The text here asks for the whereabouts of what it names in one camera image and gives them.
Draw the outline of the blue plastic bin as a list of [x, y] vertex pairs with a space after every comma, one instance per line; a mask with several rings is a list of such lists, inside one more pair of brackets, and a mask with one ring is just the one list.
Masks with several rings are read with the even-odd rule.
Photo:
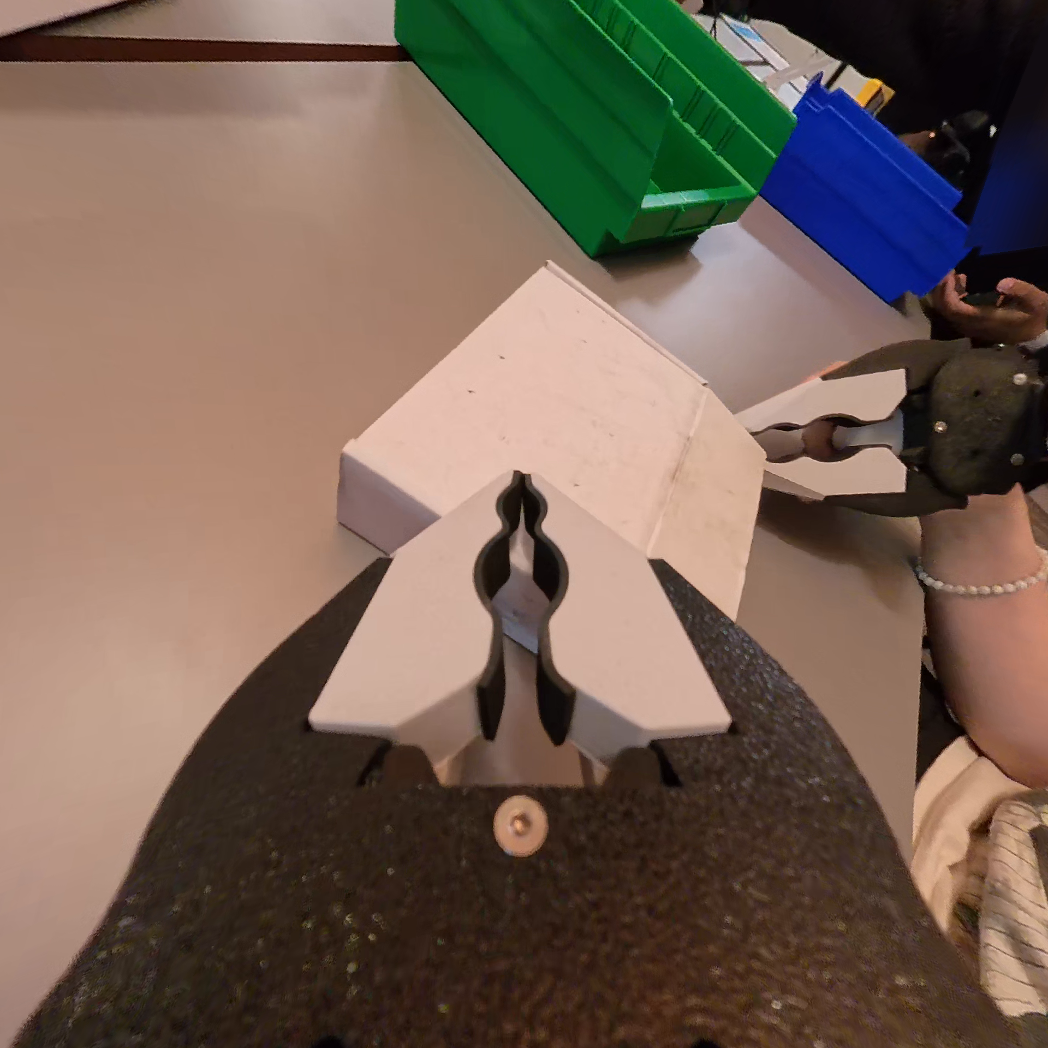
[[967, 253], [961, 190], [820, 75], [760, 196], [873, 294], [927, 294]]

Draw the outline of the person's right hand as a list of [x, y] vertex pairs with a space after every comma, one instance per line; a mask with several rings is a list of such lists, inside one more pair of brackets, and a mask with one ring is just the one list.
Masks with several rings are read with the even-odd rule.
[[1001, 596], [1019, 583], [1046, 581], [1046, 554], [1019, 485], [973, 497], [964, 508], [924, 516], [920, 529], [919, 575], [931, 580], [934, 590]]

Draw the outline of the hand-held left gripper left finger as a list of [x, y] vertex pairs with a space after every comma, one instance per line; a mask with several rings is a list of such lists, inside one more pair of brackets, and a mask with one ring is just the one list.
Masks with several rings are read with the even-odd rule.
[[477, 738], [495, 738], [506, 679], [492, 598], [511, 572], [524, 481], [498, 476], [395, 552], [308, 714], [312, 730], [414, 747], [439, 782], [458, 779]]

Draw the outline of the white cardboard mailer box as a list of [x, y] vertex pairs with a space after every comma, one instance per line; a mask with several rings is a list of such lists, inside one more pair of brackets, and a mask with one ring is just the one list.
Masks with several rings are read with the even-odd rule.
[[703, 378], [548, 263], [344, 446], [336, 519], [392, 555], [538, 474], [737, 621], [764, 464]]

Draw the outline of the person's white striped top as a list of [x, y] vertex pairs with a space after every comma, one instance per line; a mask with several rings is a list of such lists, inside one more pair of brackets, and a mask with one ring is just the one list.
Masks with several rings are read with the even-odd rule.
[[1046, 790], [953, 740], [916, 786], [910, 872], [982, 989], [1046, 1046]]

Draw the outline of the green plastic bin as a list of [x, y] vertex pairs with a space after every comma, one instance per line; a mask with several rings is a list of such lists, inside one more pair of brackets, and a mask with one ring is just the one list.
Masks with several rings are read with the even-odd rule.
[[394, 28], [590, 258], [735, 222], [796, 126], [677, 2], [399, 1]]

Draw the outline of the scattered papers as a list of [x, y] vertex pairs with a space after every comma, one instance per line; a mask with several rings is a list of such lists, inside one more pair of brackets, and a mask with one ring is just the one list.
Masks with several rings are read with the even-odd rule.
[[769, 21], [754, 20], [732, 2], [699, 2], [697, 21], [749, 73], [788, 109], [818, 80], [828, 90], [840, 88], [873, 115], [885, 110], [895, 92], [885, 82], [818, 49]]

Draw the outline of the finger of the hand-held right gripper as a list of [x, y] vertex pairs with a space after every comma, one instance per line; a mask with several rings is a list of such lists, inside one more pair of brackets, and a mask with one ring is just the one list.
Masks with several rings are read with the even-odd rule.
[[748, 433], [800, 431], [826, 419], [878, 424], [899, 407], [908, 392], [907, 371], [894, 369], [845, 377], [814, 377], [736, 413]]
[[766, 455], [764, 486], [806, 501], [904, 492], [903, 436], [901, 421], [770, 428], [757, 436]]

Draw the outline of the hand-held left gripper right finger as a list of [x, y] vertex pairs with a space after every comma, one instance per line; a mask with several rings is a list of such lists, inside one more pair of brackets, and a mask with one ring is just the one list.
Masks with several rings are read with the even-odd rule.
[[524, 523], [548, 598], [534, 687], [551, 743], [611, 767], [627, 749], [727, 732], [730, 714], [648, 556], [539, 475], [524, 476]]

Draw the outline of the person's right forearm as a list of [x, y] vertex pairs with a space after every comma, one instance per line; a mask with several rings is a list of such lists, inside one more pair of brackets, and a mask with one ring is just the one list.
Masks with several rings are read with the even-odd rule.
[[1001, 596], [927, 588], [925, 611], [951, 714], [1004, 776], [1046, 788], [1046, 581]]

